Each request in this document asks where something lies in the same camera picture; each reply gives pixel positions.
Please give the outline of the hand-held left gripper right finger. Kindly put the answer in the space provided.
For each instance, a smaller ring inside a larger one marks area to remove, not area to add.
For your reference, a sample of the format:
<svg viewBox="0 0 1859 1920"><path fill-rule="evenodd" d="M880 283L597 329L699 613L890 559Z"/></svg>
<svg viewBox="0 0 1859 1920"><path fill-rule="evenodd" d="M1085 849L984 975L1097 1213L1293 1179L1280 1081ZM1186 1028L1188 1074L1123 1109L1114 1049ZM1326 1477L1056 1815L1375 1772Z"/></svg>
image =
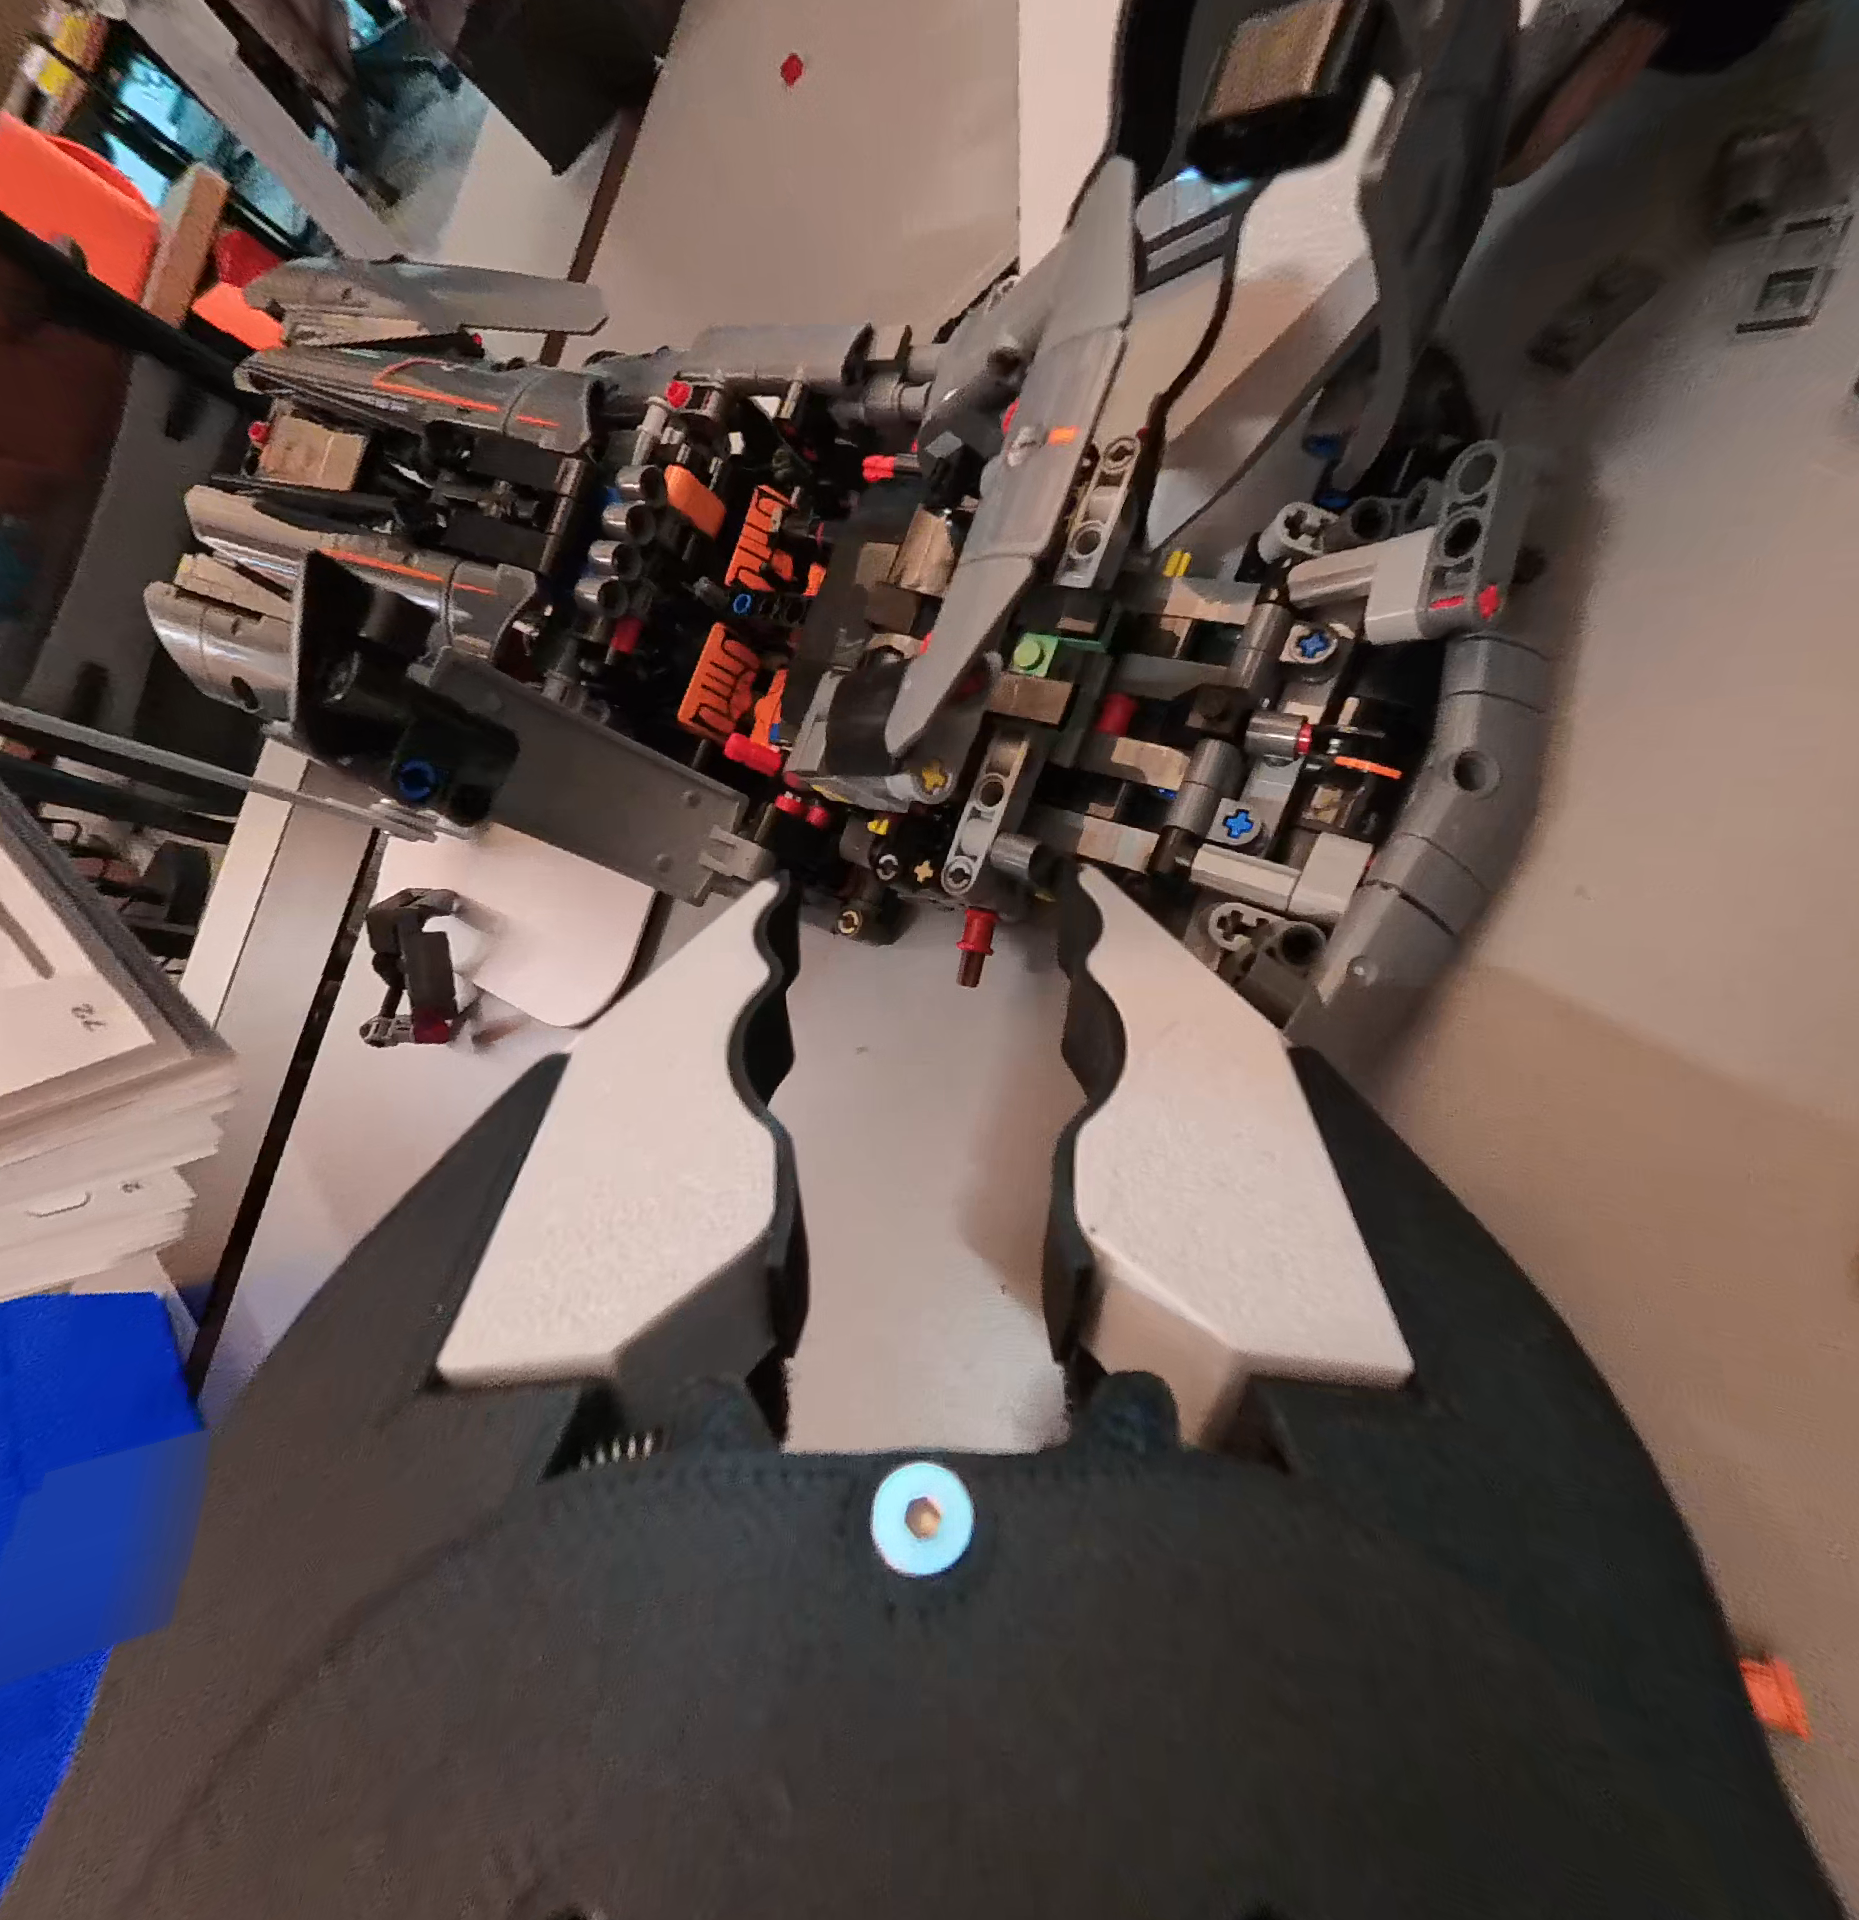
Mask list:
<svg viewBox="0 0 1859 1920"><path fill-rule="evenodd" d="M1182 1443L1258 1383L1398 1389L1412 1349L1277 1026L1115 881L1061 885L1062 1059L1042 1312L1062 1371L1151 1376Z"/></svg>

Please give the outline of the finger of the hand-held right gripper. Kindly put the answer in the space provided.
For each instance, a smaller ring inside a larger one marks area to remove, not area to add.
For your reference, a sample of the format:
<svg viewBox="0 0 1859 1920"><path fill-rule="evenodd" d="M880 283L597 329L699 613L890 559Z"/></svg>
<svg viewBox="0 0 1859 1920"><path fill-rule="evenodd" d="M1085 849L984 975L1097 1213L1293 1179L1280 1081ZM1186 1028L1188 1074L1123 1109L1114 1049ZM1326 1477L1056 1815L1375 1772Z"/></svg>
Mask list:
<svg viewBox="0 0 1859 1920"><path fill-rule="evenodd" d="M1389 105L1372 86L1346 150L1277 177L1247 212L1222 328L1166 412L1151 552L1239 552L1313 492L1309 415L1375 303L1356 186Z"/></svg>
<svg viewBox="0 0 1859 1920"><path fill-rule="evenodd" d="M1135 4L1019 2L1019 269L1067 229L1118 119L1123 33Z"/></svg>

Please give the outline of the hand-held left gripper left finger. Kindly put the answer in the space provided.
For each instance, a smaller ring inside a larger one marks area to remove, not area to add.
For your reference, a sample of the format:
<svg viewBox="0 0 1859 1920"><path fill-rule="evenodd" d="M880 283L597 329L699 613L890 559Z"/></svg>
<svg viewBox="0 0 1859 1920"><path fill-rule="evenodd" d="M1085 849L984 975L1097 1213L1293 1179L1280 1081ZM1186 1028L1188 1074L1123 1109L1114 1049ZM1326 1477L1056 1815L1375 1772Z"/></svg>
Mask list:
<svg viewBox="0 0 1859 1920"><path fill-rule="evenodd" d="M766 878L607 1012L558 1091L437 1359L446 1383L749 1379L802 1334L796 898Z"/></svg>

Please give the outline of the grey lego car model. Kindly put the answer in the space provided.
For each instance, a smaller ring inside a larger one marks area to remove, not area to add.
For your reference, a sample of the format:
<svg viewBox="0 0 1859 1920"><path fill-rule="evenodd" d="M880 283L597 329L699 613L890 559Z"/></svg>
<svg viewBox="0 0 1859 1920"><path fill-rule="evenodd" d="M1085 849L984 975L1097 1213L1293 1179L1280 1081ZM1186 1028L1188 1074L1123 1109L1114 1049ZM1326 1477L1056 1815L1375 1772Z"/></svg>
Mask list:
<svg viewBox="0 0 1859 1920"><path fill-rule="evenodd" d="M484 334L594 332L577 283L275 269L246 298L284 344L237 373L261 418L185 498L154 635L372 799L677 901L790 877L880 940L1093 868L1302 1045L1389 1033L1535 808L1516 449L1440 319L1339 467L1369 311L1313 492L1239 552L1147 540L1241 222L1389 89L1382 8L1135 4L1061 241L937 334L732 324L563 370Z"/></svg>

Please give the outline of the small black red lego assembly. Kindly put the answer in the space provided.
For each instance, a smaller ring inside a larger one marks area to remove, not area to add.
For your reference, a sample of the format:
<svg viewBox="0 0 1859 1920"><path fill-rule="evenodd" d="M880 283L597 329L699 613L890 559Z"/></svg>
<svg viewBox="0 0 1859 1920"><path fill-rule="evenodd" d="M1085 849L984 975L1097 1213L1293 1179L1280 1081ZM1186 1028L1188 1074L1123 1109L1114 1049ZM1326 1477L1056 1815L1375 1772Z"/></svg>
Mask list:
<svg viewBox="0 0 1859 1920"><path fill-rule="evenodd" d="M437 920L457 920L463 898L439 888L408 888L365 913L372 970L385 985L381 1012L364 1023L372 1049L450 1045L464 1021L451 942Z"/></svg>

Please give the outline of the grey lego piece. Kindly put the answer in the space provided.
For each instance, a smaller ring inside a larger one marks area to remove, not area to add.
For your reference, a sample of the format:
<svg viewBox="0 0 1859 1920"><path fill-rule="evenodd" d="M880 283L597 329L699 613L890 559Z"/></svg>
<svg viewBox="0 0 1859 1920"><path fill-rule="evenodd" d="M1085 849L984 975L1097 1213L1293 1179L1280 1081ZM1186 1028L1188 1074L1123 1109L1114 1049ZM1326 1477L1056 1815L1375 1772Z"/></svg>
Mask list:
<svg viewBox="0 0 1859 1920"><path fill-rule="evenodd" d="M1820 208L1830 191L1829 158L1801 118L1743 127L1714 159L1709 233L1716 244L1758 236L1799 210Z"/></svg>

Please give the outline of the person's right hand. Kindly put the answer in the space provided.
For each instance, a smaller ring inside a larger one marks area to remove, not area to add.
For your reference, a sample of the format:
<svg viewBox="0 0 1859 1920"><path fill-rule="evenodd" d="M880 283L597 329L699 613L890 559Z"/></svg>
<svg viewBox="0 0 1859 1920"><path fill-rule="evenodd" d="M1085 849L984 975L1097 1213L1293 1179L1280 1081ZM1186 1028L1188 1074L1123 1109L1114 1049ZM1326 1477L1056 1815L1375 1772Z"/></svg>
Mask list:
<svg viewBox="0 0 1859 1920"><path fill-rule="evenodd" d="M1618 4L1597 25L1576 26L1570 54L1518 108L1497 186L1513 186L1544 167L1655 61L1670 32L1646 4Z"/></svg>

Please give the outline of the blue plastic bin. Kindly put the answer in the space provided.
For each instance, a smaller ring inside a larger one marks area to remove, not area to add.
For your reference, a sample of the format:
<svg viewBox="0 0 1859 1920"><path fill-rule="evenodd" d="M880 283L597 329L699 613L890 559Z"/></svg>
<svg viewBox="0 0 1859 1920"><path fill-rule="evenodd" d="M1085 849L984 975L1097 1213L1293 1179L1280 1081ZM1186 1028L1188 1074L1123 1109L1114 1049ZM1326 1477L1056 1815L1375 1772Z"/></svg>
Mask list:
<svg viewBox="0 0 1859 1920"><path fill-rule="evenodd" d="M0 1898L109 1652L167 1622L205 1439L160 1292L0 1303Z"/></svg>

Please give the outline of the wooden block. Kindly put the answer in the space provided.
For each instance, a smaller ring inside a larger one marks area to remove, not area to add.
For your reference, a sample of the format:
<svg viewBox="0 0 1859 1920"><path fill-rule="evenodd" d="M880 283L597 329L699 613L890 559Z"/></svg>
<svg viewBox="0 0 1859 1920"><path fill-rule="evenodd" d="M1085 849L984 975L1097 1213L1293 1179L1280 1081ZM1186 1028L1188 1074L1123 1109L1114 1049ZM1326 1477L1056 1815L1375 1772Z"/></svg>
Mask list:
<svg viewBox="0 0 1859 1920"><path fill-rule="evenodd" d="M229 207L229 182L205 164L185 167L158 210L160 233L149 261L141 307L181 328L205 282L214 282L214 246Z"/></svg>

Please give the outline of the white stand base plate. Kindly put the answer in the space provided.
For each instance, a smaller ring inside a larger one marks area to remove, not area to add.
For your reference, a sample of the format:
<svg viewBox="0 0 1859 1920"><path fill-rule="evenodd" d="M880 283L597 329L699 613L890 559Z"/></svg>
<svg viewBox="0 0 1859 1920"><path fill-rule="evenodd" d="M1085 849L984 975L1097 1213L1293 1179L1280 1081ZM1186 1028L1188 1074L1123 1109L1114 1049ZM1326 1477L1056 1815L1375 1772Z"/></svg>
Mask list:
<svg viewBox="0 0 1859 1920"><path fill-rule="evenodd" d="M534 1023L576 1028L615 1001L655 891L534 837L389 838L376 901L419 889L459 898L427 924L450 942L459 996L489 996Z"/></svg>

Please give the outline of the light grey lego bracket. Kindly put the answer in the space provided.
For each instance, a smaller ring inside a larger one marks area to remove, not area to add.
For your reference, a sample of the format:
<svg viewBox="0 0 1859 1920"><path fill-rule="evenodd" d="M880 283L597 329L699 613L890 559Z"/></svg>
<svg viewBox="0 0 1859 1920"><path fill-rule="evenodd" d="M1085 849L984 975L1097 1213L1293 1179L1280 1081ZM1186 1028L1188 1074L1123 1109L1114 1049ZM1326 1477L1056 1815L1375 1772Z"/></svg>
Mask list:
<svg viewBox="0 0 1859 1920"><path fill-rule="evenodd" d="M1782 217L1734 332L1756 338L1814 324L1838 274L1851 224L1852 207L1846 200L1798 208Z"/></svg>

